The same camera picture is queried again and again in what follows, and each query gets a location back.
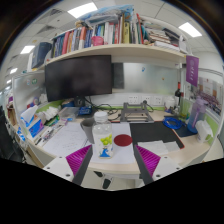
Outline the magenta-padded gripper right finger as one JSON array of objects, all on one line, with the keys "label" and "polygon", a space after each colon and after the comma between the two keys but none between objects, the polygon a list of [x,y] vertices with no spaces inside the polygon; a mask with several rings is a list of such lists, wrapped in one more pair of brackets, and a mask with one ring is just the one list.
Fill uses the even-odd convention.
[{"label": "magenta-padded gripper right finger", "polygon": [[170,157],[160,157],[138,145],[134,146],[134,156],[145,185],[182,169]]}]

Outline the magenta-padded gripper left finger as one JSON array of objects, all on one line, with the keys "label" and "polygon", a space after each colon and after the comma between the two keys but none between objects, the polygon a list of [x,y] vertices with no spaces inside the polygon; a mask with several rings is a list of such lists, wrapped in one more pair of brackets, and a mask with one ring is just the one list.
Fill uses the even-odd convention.
[{"label": "magenta-padded gripper left finger", "polygon": [[66,157],[56,157],[44,170],[80,186],[92,155],[92,146],[88,145]]}]

